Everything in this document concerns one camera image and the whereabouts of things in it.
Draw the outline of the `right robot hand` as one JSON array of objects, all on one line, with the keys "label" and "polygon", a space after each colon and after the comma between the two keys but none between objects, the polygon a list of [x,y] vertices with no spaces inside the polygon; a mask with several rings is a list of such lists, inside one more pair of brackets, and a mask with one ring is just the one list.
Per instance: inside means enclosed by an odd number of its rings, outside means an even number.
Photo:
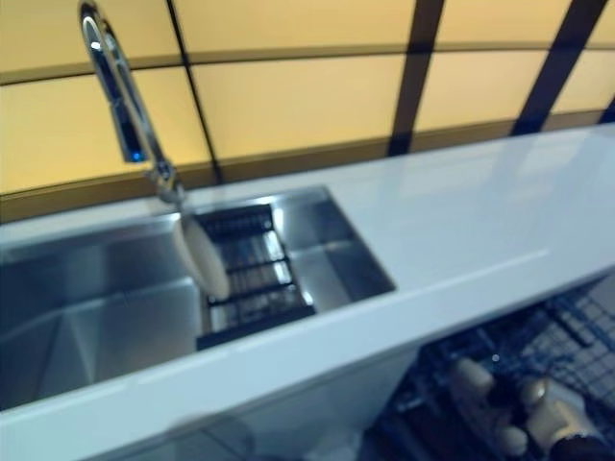
[{"label": "right robot hand", "polygon": [[579,428],[574,417],[584,409],[583,397],[550,377],[527,381],[522,386],[520,399],[528,414],[525,427],[545,453],[562,438],[564,429],[569,434],[570,428]]}]

